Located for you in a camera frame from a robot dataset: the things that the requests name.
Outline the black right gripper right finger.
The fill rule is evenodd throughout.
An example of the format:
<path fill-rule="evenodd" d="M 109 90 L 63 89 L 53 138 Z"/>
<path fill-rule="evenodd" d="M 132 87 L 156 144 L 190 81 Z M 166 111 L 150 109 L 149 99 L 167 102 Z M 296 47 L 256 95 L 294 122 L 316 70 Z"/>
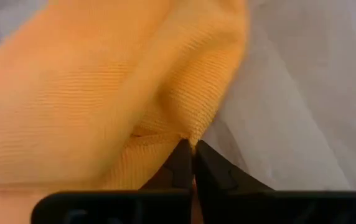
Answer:
<path fill-rule="evenodd" d="M 356 224 L 356 191 L 275 190 L 206 142 L 196 150 L 204 224 Z"/>

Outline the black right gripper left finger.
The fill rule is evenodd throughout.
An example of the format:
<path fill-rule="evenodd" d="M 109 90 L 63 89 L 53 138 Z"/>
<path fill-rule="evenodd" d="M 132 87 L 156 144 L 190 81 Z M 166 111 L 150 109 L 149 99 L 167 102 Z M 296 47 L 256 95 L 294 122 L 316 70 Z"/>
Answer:
<path fill-rule="evenodd" d="M 31 224 L 190 224 L 192 153 L 181 140 L 139 190 L 57 192 L 40 200 Z"/>

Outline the orange microfiber towel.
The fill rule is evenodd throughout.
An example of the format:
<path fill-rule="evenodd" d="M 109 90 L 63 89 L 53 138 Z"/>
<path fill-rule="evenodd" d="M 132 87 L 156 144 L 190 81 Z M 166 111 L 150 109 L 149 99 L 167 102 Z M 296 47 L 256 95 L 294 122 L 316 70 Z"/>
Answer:
<path fill-rule="evenodd" d="M 142 187 L 202 137 L 247 33 L 246 0 L 49 0 L 0 43 L 0 224 Z"/>

